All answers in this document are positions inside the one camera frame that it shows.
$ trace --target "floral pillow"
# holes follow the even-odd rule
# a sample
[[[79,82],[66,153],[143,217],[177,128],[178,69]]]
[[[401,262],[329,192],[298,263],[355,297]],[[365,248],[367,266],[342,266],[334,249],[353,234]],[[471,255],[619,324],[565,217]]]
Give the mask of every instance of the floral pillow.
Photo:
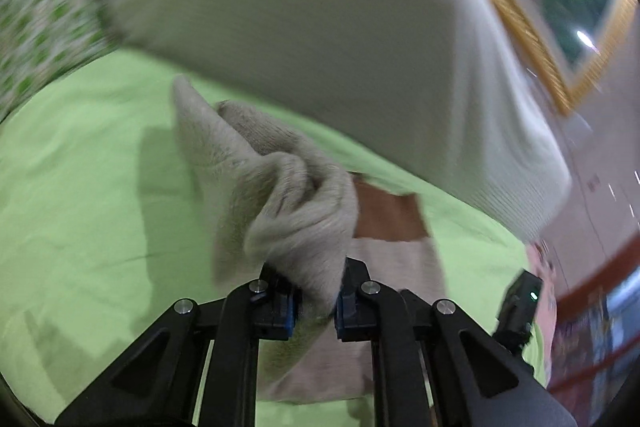
[[[95,0],[0,0],[0,121],[52,80],[112,49]]]

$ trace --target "gold frame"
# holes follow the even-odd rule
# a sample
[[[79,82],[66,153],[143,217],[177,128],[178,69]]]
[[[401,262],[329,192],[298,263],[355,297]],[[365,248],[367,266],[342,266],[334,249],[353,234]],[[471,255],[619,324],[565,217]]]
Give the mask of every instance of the gold frame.
[[[516,0],[492,0],[507,31],[523,49],[538,78],[563,116],[570,115],[582,99],[597,85],[603,69],[615,49],[624,41],[631,26],[638,0],[613,0],[613,10],[598,39],[598,53],[586,60],[570,86],[562,76],[548,46]]]

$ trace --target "metal screw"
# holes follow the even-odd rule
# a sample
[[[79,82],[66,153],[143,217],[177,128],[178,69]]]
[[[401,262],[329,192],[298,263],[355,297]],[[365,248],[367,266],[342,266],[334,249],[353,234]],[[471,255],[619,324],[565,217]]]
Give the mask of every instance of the metal screw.
[[[262,279],[254,279],[249,283],[249,289],[254,293],[266,292],[268,287],[269,283]]]
[[[438,301],[436,309],[443,315],[452,315],[453,312],[456,311],[456,305],[453,304],[453,302],[444,299],[442,301]]]
[[[191,299],[180,299],[174,304],[174,311],[180,315],[185,315],[193,310],[193,301]]]
[[[376,293],[380,293],[380,284],[375,281],[365,281],[360,286],[360,289],[367,295],[375,295]]]

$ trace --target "red trim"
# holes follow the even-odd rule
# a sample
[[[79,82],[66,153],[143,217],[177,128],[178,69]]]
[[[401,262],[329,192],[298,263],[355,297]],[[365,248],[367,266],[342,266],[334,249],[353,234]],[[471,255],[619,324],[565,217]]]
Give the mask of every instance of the red trim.
[[[569,387],[573,387],[574,385],[584,381],[584,380],[592,380],[600,371],[606,369],[610,365],[612,365],[617,359],[626,355],[631,349],[640,344],[640,333],[638,333],[634,338],[632,338],[628,343],[624,344],[620,349],[614,351],[613,353],[609,353],[604,359],[600,360],[600,362],[592,365],[591,367],[587,367],[577,373],[574,373],[569,378],[565,378],[564,380],[555,383],[552,387],[548,389],[551,394],[559,393],[560,391],[564,391]]]
[[[638,266],[640,266],[640,235],[633,237],[590,279],[558,299],[558,323],[580,315],[629,277]]]

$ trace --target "green bedsheet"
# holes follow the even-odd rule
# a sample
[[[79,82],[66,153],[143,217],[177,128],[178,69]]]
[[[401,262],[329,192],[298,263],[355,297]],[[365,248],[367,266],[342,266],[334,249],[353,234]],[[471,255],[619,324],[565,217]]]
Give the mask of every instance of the green bedsheet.
[[[45,87],[0,126],[0,372],[46,421],[176,299],[220,297],[172,133],[170,83],[178,72],[119,50]],[[210,102],[255,103],[345,168],[386,190],[416,192],[449,296],[493,329],[505,288],[527,266],[523,245],[501,225],[325,126],[191,78]],[[537,329],[526,359],[542,381]],[[367,408],[366,400],[260,403],[257,425],[355,426],[370,417]]]

